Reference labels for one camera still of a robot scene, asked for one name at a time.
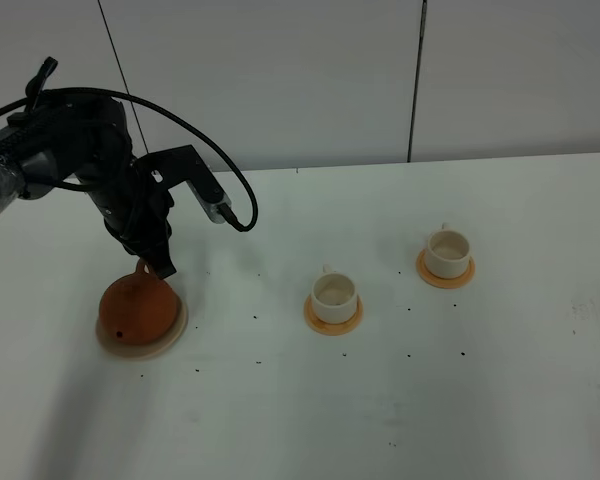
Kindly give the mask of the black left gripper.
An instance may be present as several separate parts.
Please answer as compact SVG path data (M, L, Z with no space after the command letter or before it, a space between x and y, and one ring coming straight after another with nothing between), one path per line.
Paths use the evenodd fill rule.
M166 279L176 273L166 221L169 199L150 200L150 178L133 162L132 141L121 103L104 97L89 97L80 111L87 115L92 149L75 175L84 185L100 186L90 197L104 217L109 233L125 249L145 260L150 270Z

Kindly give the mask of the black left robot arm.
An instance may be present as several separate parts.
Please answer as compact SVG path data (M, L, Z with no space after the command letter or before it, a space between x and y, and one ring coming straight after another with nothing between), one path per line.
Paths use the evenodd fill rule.
M169 252L169 195L153 199L149 170L132 152L123 104L106 96L46 94L0 130L0 214L16 198L52 189L87 194L106 230L161 279Z

